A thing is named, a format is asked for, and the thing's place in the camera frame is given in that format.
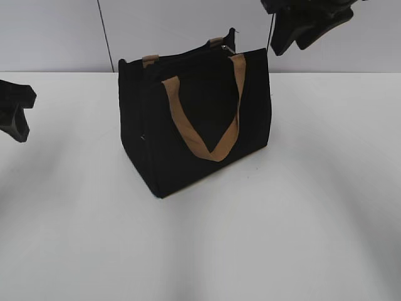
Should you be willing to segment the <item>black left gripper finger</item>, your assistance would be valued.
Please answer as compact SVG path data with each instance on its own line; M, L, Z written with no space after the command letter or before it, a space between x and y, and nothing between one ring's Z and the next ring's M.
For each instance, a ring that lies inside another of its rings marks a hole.
M1 109L17 105L20 105L22 108L34 107L36 93L30 85L19 85L0 80L0 93Z
M26 142L29 126L20 105L1 109L1 130L17 142Z

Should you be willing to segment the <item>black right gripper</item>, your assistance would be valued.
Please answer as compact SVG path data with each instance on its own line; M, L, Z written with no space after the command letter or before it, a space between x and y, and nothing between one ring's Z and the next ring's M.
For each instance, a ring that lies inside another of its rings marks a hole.
M281 56L296 40L305 50L324 34L353 17L351 6L357 0L261 0L268 14L275 14L271 47ZM309 29L309 19L317 18Z

